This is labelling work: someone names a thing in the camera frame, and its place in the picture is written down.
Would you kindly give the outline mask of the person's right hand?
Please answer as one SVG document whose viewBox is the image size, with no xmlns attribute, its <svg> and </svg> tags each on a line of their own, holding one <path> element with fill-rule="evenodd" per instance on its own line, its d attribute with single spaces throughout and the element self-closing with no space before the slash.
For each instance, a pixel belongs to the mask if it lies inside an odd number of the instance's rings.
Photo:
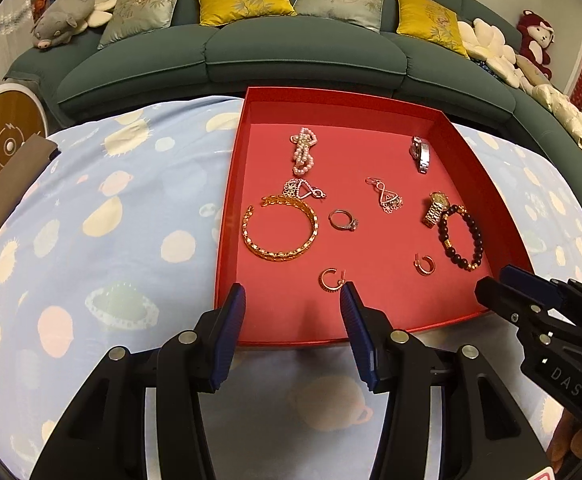
<svg viewBox="0 0 582 480">
<path fill-rule="evenodd" d="M 555 472 L 559 471 L 569 452 L 582 460 L 582 424 L 564 410 L 546 451 Z"/>
</svg>

